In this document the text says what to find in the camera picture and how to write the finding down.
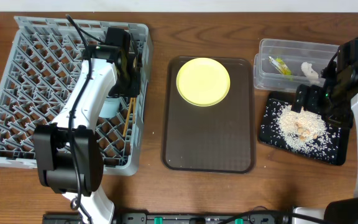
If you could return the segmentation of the wooden chopstick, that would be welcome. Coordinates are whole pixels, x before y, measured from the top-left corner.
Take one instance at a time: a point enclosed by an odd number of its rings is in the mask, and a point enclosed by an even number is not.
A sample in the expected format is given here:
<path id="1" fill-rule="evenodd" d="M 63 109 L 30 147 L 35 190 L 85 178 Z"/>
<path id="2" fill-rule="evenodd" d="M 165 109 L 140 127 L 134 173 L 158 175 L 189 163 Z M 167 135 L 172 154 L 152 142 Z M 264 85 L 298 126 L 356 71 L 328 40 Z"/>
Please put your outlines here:
<path id="1" fill-rule="evenodd" d="M 135 124 L 136 117 L 136 98 L 132 98 L 132 125 Z"/>
<path id="2" fill-rule="evenodd" d="M 132 112 L 133 101 L 134 101 L 134 99 L 130 98 L 129 107 L 128 107 L 128 110 L 127 110 L 126 122 L 125 122 L 125 125 L 124 125 L 124 131 L 123 131 L 123 137 L 124 138 L 126 137 L 126 134 L 127 134 L 127 128 L 128 128 L 128 125 L 129 125 L 129 118 L 130 118 L 130 115 L 131 115 L 131 112 Z"/>

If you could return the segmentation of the rice leftovers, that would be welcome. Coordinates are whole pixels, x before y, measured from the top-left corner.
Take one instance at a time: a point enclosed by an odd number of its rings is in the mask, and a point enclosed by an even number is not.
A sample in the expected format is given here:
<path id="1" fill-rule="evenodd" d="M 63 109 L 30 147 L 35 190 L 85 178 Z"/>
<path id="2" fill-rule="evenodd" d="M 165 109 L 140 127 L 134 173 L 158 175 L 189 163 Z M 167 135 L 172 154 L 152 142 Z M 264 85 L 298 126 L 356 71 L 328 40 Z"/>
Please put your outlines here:
<path id="1" fill-rule="evenodd" d="M 326 156 L 338 148 L 339 137 L 339 129 L 319 115 L 296 113 L 289 103 L 277 99 L 267 101 L 259 133 L 263 143 L 307 156 Z"/>

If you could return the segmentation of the white tissue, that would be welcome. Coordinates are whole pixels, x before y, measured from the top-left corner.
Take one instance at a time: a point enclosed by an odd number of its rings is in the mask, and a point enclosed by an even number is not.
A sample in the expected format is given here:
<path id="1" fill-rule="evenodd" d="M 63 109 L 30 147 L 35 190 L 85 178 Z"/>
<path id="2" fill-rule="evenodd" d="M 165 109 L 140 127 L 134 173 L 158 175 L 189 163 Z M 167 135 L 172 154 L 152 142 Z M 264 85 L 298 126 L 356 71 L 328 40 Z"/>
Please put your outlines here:
<path id="1" fill-rule="evenodd" d="M 301 64 L 301 71 L 304 76 L 310 81 L 310 83 L 317 85 L 319 83 L 319 75 L 316 71 L 313 70 L 312 64 L 308 62 L 303 62 Z"/>

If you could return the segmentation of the yellow plate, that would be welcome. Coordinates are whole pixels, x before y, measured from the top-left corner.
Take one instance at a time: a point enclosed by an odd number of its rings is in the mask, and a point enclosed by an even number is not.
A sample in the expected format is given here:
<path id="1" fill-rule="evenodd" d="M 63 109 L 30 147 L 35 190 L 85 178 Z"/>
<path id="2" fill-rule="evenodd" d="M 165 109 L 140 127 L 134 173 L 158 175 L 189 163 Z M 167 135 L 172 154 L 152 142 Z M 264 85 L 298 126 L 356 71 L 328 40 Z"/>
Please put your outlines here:
<path id="1" fill-rule="evenodd" d="M 223 64 L 211 58 L 194 58 L 178 71 L 176 86 L 188 103 L 207 107 L 221 102 L 229 92 L 231 78 Z"/>

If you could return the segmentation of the light blue bowl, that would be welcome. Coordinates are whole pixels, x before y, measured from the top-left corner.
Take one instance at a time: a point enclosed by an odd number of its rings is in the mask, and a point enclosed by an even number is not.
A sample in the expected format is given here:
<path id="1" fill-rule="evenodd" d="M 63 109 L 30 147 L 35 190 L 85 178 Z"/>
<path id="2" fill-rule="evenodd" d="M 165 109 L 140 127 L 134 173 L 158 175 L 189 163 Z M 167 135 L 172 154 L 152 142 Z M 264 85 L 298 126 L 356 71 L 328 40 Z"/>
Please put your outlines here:
<path id="1" fill-rule="evenodd" d="M 99 117 L 106 119 L 115 117 L 119 112 L 120 105 L 121 102 L 119 98 L 106 98 L 101 108 Z"/>

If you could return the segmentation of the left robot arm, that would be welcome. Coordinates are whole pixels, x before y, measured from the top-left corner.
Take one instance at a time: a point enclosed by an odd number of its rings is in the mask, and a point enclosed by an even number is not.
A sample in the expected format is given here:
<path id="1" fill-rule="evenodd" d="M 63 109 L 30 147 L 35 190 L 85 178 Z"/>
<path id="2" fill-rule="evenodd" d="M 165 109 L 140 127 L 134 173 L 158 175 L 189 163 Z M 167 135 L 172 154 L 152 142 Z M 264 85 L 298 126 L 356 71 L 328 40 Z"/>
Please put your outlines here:
<path id="1" fill-rule="evenodd" d="M 104 162 L 96 123 L 109 92 L 123 94 L 130 88 L 136 59 L 129 47 L 87 46 L 65 106 L 32 136 L 40 183 L 70 199 L 84 223 L 112 222 L 114 204 L 101 186 Z"/>

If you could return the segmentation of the green snack wrapper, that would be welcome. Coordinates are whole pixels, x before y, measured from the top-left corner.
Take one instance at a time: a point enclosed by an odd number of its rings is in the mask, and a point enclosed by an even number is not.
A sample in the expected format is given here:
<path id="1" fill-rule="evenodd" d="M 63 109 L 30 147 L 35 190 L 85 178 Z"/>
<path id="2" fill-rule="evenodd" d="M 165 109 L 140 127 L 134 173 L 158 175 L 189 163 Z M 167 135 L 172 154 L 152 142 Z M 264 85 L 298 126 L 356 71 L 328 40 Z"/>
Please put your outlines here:
<path id="1" fill-rule="evenodd" d="M 274 68 L 279 71 L 282 75 L 291 76 L 291 70 L 285 64 L 285 62 L 280 58 L 268 57 L 269 62 L 274 66 Z"/>

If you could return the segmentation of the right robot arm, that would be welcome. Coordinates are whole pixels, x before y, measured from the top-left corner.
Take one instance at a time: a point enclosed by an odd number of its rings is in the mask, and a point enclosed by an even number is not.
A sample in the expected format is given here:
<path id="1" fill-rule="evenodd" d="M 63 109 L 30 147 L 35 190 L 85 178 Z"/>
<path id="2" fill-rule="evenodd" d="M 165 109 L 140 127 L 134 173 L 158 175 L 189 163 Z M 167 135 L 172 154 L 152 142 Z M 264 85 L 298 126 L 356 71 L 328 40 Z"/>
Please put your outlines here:
<path id="1" fill-rule="evenodd" d="M 358 159 L 358 61 L 343 69 L 329 68 L 325 74 L 324 86 L 297 88 L 291 109 L 319 114 L 326 122 L 341 128 L 355 122 Z M 331 202 L 324 209 L 298 207 L 291 217 L 293 223 L 358 223 L 358 162 L 353 198 Z"/>

